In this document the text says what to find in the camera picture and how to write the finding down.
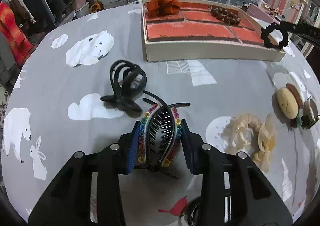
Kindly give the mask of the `orange fabric scrunchie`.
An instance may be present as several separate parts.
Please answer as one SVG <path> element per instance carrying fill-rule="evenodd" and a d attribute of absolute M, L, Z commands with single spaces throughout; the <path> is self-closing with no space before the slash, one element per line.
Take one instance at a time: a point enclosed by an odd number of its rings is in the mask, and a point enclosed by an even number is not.
<path fill-rule="evenodd" d="M 176 15 L 179 13 L 181 3 L 178 0 L 151 0 L 147 3 L 149 17 Z"/>

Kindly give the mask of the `pink side table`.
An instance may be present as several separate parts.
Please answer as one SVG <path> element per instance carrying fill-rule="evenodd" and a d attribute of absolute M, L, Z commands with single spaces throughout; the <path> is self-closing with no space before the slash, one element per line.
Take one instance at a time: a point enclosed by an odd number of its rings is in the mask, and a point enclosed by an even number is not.
<path fill-rule="evenodd" d="M 254 4 L 251 4 L 247 7 L 246 11 L 251 17 L 260 19 L 262 21 L 265 21 L 267 23 L 277 23 L 279 24 L 280 21 L 276 19 L 274 16 L 270 15 L 270 13 L 267 10 L 264 10 L 263 8 L 260 8 Z"/>

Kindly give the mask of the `cream flower scrunchie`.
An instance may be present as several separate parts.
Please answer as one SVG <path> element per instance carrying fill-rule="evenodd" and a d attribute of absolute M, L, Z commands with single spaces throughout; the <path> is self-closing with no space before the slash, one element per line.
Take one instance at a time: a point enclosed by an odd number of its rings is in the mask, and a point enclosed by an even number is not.
<path fill-rule="evenodd" d="M 221 138 L 226 142 L 226 153 L 234 155 L 242 150 L 251 151 L 253 162 L 264 173 L 268 173 L 276 135 L 274 115 L 268 114 L 262 121 L 253 114 L 242 114 L 231 118 Z"/>

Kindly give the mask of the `clothes rack with garments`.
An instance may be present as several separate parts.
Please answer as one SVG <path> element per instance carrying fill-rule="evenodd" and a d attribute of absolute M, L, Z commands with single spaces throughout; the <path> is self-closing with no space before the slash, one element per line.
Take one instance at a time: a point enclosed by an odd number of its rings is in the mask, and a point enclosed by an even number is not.
<path fill-rule="evenodd" d="M 1 0 L 1 85 L 12 87 L 40 40 L 75 8 L 76 0 Z"/>

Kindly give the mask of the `white standing mirror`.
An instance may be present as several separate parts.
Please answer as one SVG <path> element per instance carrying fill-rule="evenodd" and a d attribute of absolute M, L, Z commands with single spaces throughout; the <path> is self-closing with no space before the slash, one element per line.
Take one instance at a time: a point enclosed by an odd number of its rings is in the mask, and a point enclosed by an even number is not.
<path fill-rule="evenodd" d="M 298 12 L 295 23 L 308 24 L 319 28 L 319 0 L 300 0 L 300 2 L 302 6 L 300 7 L 301 10 Z M 302 55 L 307 58 L 313 49 L 313 45 L 299 35 L 292 34 L 290 40 Z"/>

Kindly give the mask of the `rainbow beaded hair clip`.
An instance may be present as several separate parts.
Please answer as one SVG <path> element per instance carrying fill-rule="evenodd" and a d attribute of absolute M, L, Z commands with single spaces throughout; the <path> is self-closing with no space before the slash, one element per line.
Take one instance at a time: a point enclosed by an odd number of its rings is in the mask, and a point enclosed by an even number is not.
<path fill-rule="evenodd" d="M 134 168 L 152 173 L 162 173 L 173 179 L 177 176 L 168 171 L 181 147 L 182 120 L 179 108 L 187 108 L 190 103 L 167 104 L 154 93 L 143 91 L 148 95 L 143 101 L 150 105 L 140 120 L 138 132 L 138 154 Z"/>

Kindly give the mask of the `black claw hair clip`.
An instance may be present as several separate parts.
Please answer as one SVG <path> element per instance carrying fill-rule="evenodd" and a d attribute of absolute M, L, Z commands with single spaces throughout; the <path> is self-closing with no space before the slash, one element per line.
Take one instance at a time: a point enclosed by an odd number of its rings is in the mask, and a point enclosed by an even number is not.
<path fill-rule="evenodd" d="M 101 101 L 120 106 L 125 111 L 142 112 L 133 100 L 147 84 L 146 73 L 138 64 L 123 59 L 115 61 L 110 67 L 110 84 L 113 95 L 101 96 Z"/>

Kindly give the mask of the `garment steamer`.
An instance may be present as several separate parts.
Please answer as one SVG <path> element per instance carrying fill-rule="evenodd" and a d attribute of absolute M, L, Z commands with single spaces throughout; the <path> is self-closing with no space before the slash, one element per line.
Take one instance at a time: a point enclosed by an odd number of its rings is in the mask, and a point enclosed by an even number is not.
<path fill-rule="evenodd" d="M 91 7 L 90 7 L 90 13 L 97 13 L 99 11 L 104 10 L 104 5 L 100 0 L 94 0 Z"/>

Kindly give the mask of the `brick pattern jewelry tray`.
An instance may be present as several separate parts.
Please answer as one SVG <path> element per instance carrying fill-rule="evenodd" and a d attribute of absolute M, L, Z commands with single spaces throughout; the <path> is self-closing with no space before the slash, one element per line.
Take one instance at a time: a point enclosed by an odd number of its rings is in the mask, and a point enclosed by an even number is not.
<path fill-rule="evenodd" d="M 268 49 L 262 25 L 240 8 L 204 0 L 178 0 L 178 14 L 149 17 L 142 1 L 148 62 L 184 59 L 246 59 L 280 62 L 284 50 Z"/>

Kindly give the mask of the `grey polar bear bedsheet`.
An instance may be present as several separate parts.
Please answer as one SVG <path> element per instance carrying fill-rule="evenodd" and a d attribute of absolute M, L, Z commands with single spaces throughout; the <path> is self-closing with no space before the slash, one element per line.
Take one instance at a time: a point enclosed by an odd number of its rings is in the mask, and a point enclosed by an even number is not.
<path fill-rule="evenodd" d="M 38 199 L 76 151 L 101 151 L 130 132 L 136 119 L 103 105 L 111 65 L 138 64 L 146 89 L 166 103 L 188 102 L 178 113 L 192 132 L 219 150 L 233 116 L 249 113 L 277 127 L 268 180 L 294 218 L 319 189 L 319 125 L 293 128 L 277 105 L 276 89 L 297 85 L 319 97 L 319 82 L 298 50 L 280 63 L 201 59 L 149 63 L 143 57 L 142 7 L 120 6 L 69 22 L 50 32 L 22 69 L 11 93 L 4 143 L 20 143 L 20 158 L 2 154 L 10 203 L 28 219 Z"/>

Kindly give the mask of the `plush burger hair clip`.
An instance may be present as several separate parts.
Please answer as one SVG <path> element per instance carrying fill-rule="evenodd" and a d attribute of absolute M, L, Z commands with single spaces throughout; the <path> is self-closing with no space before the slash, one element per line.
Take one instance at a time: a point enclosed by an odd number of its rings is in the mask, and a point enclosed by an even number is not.
<path fill-rule="evenodd" d="M 290 120 L 294 128 L 302 125 L 303 101 L 297 88 L 290 83 L 281 87 L 276 92 L 278 105 L 287 119 Z"/>

